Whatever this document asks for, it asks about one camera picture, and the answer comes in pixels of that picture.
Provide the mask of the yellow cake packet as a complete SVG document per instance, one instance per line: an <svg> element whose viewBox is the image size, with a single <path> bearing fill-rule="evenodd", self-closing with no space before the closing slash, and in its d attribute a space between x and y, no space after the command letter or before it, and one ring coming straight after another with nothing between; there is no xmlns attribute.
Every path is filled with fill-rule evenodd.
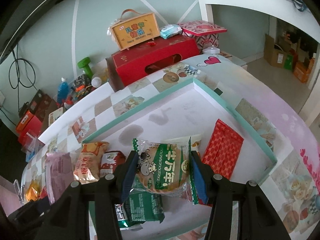
<svg viewBox="0 0 320 240"><path fill-rule="evenodd" d="M32 180L27 191L25 193L25 198L27 202L37 201L41 194L41 187L37 181Z"/></svg>

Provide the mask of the red white snack packet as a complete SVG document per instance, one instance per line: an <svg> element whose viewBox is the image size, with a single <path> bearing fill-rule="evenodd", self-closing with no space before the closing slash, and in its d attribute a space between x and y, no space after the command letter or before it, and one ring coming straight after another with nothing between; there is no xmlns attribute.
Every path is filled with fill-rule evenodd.
<svg viewBox="0 0 320 240"><path fill-rule="evenodd" d="M121 151L105 152L100 164L100 178L103 178L107 174L113 174L117 166L125 163L125 161L126 157Z"/></svg>

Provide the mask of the beige swiss roll packet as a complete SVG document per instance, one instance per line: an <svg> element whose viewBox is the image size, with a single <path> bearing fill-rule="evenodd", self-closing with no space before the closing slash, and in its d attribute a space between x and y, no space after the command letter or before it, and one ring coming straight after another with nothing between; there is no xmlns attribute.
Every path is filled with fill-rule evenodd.
<svg viewBox="0 0 320 240"><path fill-rule="evenodd" d="M81 184L98 181L101 159L108 147L109 143L106 141L83 144L73 171L74 180L79 181Z"/></svg>

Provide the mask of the white green cracker packet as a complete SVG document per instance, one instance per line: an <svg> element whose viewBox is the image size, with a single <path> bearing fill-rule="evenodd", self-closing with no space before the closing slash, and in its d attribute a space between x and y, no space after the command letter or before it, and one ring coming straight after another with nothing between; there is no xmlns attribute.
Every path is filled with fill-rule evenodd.
<svg viewBox="0 0 320 240"><path fill-rule="evenodd" d="M118 219L118 225L121 231L132 230L138 231L142 229L142 226L139 222L133 222L130 220L128 213L125 210L124 204L115 205L116 215Z"/></svg>

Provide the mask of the dark green snack packet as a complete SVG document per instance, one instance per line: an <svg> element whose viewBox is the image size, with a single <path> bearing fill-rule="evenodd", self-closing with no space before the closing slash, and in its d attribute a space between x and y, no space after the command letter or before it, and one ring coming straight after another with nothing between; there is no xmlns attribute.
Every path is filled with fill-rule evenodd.
<svg viewBox="0 0 320 240"><path fill-rule="evenodd" d="M145 191L131 193L124 206L132 222L163 222L165 219L163 202L160 194Z"/></svg>

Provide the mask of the pink snack packet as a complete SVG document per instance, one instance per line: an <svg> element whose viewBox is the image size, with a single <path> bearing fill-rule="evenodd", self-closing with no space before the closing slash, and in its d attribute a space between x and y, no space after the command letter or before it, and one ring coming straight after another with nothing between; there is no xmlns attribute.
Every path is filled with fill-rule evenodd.
<svg viewBox="0 0 320 240"><path fill-rule="evenodd" d="M45 162L46 189L50 204L55 203L74 180L69 153L47 153Z"/></svg>

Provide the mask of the green cow biscuit packet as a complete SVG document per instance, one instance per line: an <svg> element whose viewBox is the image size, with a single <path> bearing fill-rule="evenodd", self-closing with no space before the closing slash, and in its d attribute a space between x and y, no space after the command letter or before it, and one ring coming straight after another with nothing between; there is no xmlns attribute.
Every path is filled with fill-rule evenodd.
<svg viewBox="0 0 320 240"><path fill-rule="evenodd" d="M191 145L132 140L139 161L133 188L199 204L191 167Z"/></svg>

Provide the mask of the green dumbbell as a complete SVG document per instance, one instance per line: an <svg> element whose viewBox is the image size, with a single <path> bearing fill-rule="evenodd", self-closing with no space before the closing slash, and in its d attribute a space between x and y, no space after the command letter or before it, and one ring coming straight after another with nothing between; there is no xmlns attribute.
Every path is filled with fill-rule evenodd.
<svg viewBox="0 0 320 240"><path fill-rule="evenodd" d="M81 69L89 79L92 79L93 72L89 66L91 59L89 57L85 57L77 63L79 69Z"/></svg>

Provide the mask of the card game box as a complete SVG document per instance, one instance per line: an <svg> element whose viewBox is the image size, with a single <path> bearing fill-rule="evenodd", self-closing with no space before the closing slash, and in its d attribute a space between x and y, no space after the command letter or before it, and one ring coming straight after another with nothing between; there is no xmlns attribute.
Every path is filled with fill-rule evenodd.
<svg viewBox="0 0 320 240"><path fill-rule="evenodd" d="M56 122L56 120L63 115L64 111L64 108L60 107L50 113L48 116L48 126L51 126L54 122Z"/></svg>

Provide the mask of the smartphone on stand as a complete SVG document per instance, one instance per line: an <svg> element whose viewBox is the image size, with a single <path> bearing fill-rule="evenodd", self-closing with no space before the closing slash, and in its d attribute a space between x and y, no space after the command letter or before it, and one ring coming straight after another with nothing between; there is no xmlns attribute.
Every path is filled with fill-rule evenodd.
<svg viewBox="0 0 320 240"><path fill-rule="evenodd" d="M24 205L24 185L21 186L17 179L14 180L13 185L14 185L14 190L18 196L18 200L20 204Z"/></svg>

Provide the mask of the red peanut snack bag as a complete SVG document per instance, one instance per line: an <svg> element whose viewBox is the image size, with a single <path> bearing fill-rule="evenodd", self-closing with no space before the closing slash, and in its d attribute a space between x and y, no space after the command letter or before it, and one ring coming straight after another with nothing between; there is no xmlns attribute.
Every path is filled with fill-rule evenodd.
<svg viewBox="0 0 320 240"><path fill-rule="evenodd" d="M41 191L41 193L40 193L39 199L44 199L44 198L46 198L47 196L48 196L48 194L47 194L47 187L44 186L43 189L42 189L42 191Z"/></svg>

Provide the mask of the large red gift box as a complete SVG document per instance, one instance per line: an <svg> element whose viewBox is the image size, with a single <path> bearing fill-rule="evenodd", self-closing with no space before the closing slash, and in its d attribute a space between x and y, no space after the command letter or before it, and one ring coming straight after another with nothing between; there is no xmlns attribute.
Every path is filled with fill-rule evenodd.
<svg viewBox="0 0 320 240"><path fill-rule="evenodd" d="M167 40L157 37L107 58L109 83L116 92L151 73L199 54L196 41L191 37L175 35Z"/></svg>

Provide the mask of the clear bottle white cap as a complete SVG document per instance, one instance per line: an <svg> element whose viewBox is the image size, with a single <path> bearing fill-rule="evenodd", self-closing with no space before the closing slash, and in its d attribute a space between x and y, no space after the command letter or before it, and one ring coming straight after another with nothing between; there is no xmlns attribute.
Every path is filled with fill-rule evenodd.
<svg viewBox="0 0 320 240"><path fill-rule="evenodd" d="M98 76L92 77L92 80L91 80L92 87L99 88L102 84L103 84L103 81L100 77Z"/></svg>

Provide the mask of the red patterned wafer packet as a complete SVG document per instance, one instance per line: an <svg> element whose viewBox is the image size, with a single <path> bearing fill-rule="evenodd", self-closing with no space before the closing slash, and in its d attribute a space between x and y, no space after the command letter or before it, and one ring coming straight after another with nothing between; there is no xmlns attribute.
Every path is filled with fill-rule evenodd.
<svg viewBox="0 0 320 240"><path fill-rule="evenodd" d="M234 129L217 119L202 162L215 174L230 179L238 161L244 139Z"/></svg>

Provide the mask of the white shelf unit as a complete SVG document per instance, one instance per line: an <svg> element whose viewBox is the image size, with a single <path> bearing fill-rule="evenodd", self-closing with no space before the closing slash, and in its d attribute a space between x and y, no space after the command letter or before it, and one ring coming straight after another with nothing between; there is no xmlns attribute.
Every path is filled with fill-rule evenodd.
<svg viewBox="0 0 320 240"><path fill-rule="evenodd" d="M304 31L319 42L319 23L309 9L300 12L291 0L198 0L201 17L204 21L214 22L213 5L227 5L262 12L271 16L270 21L281 19ZM311 93L299 111L299 116L307 126L319 117L319 50L315 56L315 65L307 82Z"/></svg>

